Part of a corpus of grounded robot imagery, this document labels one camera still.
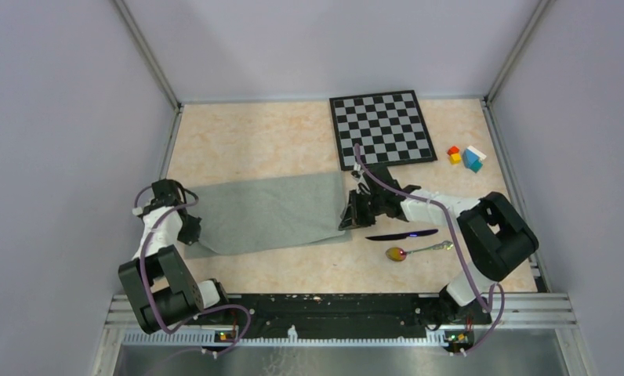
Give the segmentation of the grey cloth napkin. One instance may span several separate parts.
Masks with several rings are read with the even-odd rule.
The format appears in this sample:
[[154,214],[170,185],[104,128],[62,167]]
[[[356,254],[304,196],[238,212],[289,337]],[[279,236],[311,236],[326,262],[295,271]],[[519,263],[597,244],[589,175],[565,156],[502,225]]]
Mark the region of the grey cloth napkin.
[[201,218],[199,241],[189,259],[351,240],[339,230],[346,207],[340,172],[284,176],[196,186],[199,202],[189,213]]

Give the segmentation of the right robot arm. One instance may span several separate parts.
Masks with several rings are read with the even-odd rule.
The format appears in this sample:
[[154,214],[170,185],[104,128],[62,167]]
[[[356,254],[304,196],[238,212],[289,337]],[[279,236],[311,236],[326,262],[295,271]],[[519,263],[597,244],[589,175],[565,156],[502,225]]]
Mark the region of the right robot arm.
[[472,310],[490,313],[500,285],[538,248],[539,240],[509,200],[499,192],[481,198],[453,197],[409,185],[400,187],[385,167],[351,172],[340,230],[375,225],[380,215],[403,222],[425,222],[449,230],[461,272],[421,312],[425,324],[459,323]]

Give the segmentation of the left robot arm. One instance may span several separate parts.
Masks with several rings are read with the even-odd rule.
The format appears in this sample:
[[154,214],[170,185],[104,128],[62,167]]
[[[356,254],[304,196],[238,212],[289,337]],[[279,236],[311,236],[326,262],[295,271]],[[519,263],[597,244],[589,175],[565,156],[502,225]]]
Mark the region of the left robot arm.
[[143,223],[140,246],[118,268],[137,323],[147,334],[170,334],[200,313],[221,324],[231,311],[223,286],[214,278],[196,282],[183,260],[185,247],[201,236],[201,218],[188,211],[198,195],[173,179],[158,180],[148,189],[152,198],[142,206],[135,199],[132,209]]

